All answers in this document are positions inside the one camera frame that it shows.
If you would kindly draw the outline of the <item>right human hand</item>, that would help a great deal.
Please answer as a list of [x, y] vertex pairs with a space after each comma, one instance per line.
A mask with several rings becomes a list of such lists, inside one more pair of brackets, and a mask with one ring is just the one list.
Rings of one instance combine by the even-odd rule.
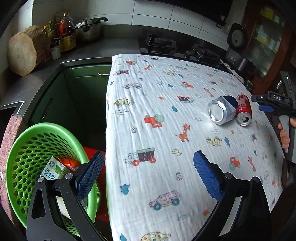
[[[290, 124], [294, 128], [296, 127], [296, 120], [295, 120], [295, 118], [290, 118]], [[286, 149], [290, 145], [290, 138], [288, 137], [287, 132], [282, 128], [281, 123], [278, 124], [278, 128], [280, 129], [281, 146], [282, 146], [283, 149]]]

